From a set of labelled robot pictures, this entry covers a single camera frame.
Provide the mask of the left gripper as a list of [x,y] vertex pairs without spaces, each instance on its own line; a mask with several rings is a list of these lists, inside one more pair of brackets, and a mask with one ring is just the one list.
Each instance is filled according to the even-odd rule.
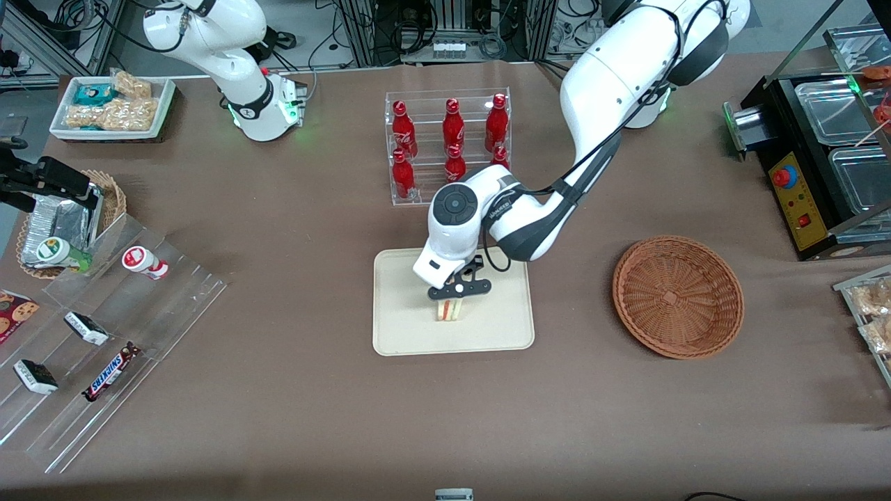
[[432,267],[457,266],[467,264],[454,275],[454,283],[446,283],[442,288],[430,287],[427,297],[431,301],[460,299],[462,296],[486,294],[492,285],[488,279],[478,278],[477,273],[484,269],[486,261],[476,256],[480,237],[470,235],[430,235],[425,244],[425,263]]

